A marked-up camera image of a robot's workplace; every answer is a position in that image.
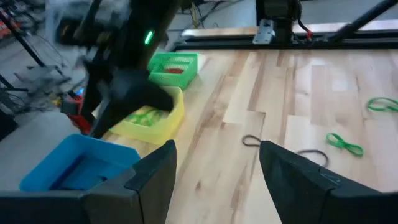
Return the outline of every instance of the yellow bin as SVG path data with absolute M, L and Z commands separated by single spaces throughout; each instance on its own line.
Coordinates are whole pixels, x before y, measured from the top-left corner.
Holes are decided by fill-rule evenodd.
M 160 120 L 151 127 L 123 120 L 110 131 L 151 144 L 163 144 L 169 140 L 180 126 L 185 109 L 182 90 L 179 87 L 164 86 L 164 89 L 174 97 L 174 109 L 167 118 Z

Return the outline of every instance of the wooden tabletop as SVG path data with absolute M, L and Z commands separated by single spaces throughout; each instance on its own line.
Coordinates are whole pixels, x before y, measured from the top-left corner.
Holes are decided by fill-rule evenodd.
M 392 24 L 398 28 L 397 21 L 370 27 Z M 224 34 L 222 29 L 213 33 Z M 185 120 L 174 138 L 178 171 L 167 223 L 280 223 L 259 150 L 241 144 L 245 134 L 293 152 L 322 150 L 333 172 L 382 192 L 398 190 L 398 114 L 365 107 L 375 96 L 398 99 L 398 50 L 195 52 L 204 63 L 184 92 Z M 361 145 L 364 156 L 328 145 L 330 132 Z M 157 147 L 112 134 L 106 139 L 134 147 L 141 156 Z M 308 158 L 323 163 L 321 157 Z

